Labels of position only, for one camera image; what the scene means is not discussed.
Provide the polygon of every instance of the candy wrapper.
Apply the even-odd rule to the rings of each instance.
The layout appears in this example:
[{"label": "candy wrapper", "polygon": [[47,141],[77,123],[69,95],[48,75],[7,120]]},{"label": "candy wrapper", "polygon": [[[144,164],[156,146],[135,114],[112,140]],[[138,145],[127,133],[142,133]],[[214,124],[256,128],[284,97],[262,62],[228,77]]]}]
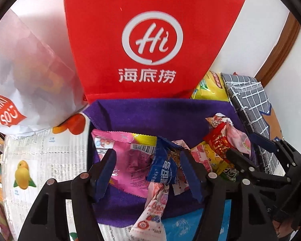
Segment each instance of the candy wrapper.
[{"label": "candy wrapper", "polygon": [[146,198],[149,185],[146,176],[156,149],[156,137],[97,129],[93,129],[92,137],[100,160],[108,149],[116,151],[117,162],[110,183],[127,193]]},{"label": "candy wrapper", "polygon": [[219,124],[221,124],[222,122],[229,122],[232,126],[233,126],[233,122],[231,121],[230,118],[226,117],[224,114],[222,113],[216,113],[214,115],[214,117],[208,117],[205,118],[208,123],[210,124],[210,126],[212,128],[216,128],[217,126],[219,126]]},{"label": "candy wrapper", "polygon": [[203,148],[211,164],[213,172],[220,175],[226,168],[229,167],[229,165],[219,155],[217,155],[205,141],[200,143],[199,146]]},{"label": "candy wrapper", "polygon": [[129,234],[146,241],[165,241],[166,233],[161,217],[169,197],[169,185],[151,183],[149,191],[154,194],[154,197],[132,226]]},{"label": "candy wrapper", "polygon": [[177,168],[181,166],[179,157],[183,149],[163,137],[157,137],[156,152],[147,181],[175,184]]},{"label": "candy wrapper", "polygon": [[204,140],[217,155],[230,164],[230,161],[226,158],[226,152],[233,146],[227,139],[225,122],[222,122],[216,128],[214,128],[208,135],[204,137]]},{"label": "candy wrapper", "polygon": [[244,132],[236,129],[231,119],[222,113],[217,113],[214,117],[206,118],[206,120],[213,128],[217,128],[221,123],[225,124],[225,128],[221,129],[221,133],[226,136],[227,141],[239,152],[251,156],[251,142],[248,136]]},{"label": "candy wrapper", "polygon": [[199,144],[196,147],[192,148],[191,154],[196,162],[202,163],[208,172],[212,172],[212,167],[209,163],[209,159],[207,158],[203,145]]},{"label": "candy wrapper", "polygon": [[[187,146],[187,144],[183,140],[174,140],[173,143],[182,146],[185,149],[190,150],[190,148]],[[188,190],[190,187],[187,183],[186,177],[182,171],[182,168],[177,168],[177,175],[176,175],[176,184],[172,185],[174,190],[174,195],[179,195],[186,190]]]},{"label": "candy wrapper", "polygon": [[192,99],[229,101],[220,74],[208,71],[194,90]]}]

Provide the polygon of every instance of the blue package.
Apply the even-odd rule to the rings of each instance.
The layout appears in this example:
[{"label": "blue package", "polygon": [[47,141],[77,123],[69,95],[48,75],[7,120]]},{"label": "blue package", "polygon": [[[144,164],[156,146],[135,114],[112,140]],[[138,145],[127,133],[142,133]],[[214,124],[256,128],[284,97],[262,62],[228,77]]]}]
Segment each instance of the blue package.
[{"label": "blue package", "polygon": [[163,137],[157,137],[156,151],[147,175],[147,181],[176,184],[176,162],[179,163],[179,154],[183,149],[183,147]]},{"label": "blue package", "polygon": [[[167,241],[193,240],[198,224],[201,220],[203,209],[177,216],[174,218],[163,219]],[[231,200],[226,200],[224,204],[224,214],[218,241],[226,241],[231,214]]]}]

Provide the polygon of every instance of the metal screw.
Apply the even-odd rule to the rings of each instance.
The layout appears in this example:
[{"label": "metal screw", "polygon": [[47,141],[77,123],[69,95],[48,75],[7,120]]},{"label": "metal screw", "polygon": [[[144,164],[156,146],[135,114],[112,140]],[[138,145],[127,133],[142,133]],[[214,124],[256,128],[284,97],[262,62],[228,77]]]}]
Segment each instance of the metal screw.
[{"label": "metal screw", "polygon": [[217,178],[217,174],[214,173],[214,172],[210,172],[209,173],[209,178],[215,179],[215,178]]},{"label": "metal screw", "polygon": [[251,182],[247,178],[244,178],[244,179],[242,179],[242,183],[244,185],[248,186]]},{"label": "metal screw", "polygon": [[47,180],[47,185],[52,185],[54,184],[55,180],[53,178],[50,178]]},{"label": "metal screw", "polygon": [[80,178],[82,178],[82,179],[85,179],[87,177],[89,177],[89,174],[87,172],[84,172],[84,173],[80,174]]}]

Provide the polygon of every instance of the red bag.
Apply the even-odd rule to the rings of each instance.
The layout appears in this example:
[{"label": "red bag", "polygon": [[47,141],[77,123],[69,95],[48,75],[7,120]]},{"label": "red bag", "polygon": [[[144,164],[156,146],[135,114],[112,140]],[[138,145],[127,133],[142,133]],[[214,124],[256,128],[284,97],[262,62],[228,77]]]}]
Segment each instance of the red bag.
[{"label": "red bag", "polygon": [[189,98],[244,0],[65,0],[88,102]]}]

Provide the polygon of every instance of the mango illustration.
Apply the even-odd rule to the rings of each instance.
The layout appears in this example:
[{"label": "mango illustration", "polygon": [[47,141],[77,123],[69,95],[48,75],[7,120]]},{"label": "mango illustration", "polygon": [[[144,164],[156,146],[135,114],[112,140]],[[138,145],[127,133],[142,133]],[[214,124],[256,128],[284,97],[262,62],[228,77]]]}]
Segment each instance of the mango illustration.
[{"label": "mango illustration", "polygon": [[14,174],[15,181],[13,187],[19,186],[21,189],[27,189],[28,186],[37,187],[30,177],[28,163],[21,160],[17,165],[17,170]]},{"label": "mango illustration", "polygon": [[81,113],[77,113],[67,119],[65,122],[59,126],[53,127],[52,133],[58,134],[64,132],[66,129],[69,129],[70,133],[73,135],[79,135],[83,133],[85,129],[86,119]]},{"label": "mango illustration", "polygon": [[21,161],[18,163],[17,169],[18,169],[18,168],[26,168],[27,170],[29,170],[28,163],[25,162],[24,160],[21,160]]}]

